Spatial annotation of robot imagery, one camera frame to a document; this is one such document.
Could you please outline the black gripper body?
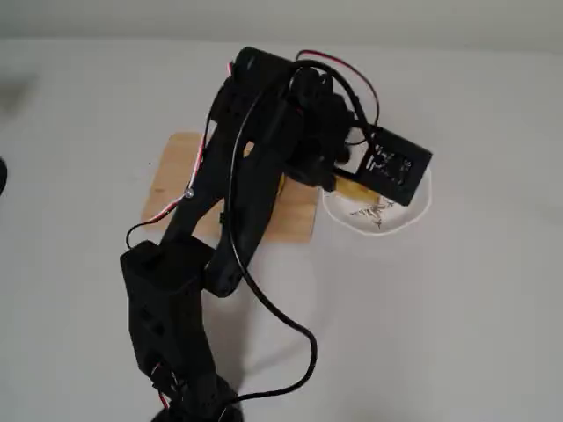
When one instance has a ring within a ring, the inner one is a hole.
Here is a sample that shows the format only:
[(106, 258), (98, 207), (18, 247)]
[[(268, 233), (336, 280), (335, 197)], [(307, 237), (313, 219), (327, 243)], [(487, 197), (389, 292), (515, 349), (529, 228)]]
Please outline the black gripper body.
[(328, 66), (297, 70), (289, 97), (303, 125), (286, 162), (287, 174), (304, 185), (320, 187), (320, 171), (333, 169), (336, 149), (346, 144), (357, 120), (355, 112), (365, 117), (362, 105), (347, 79)]

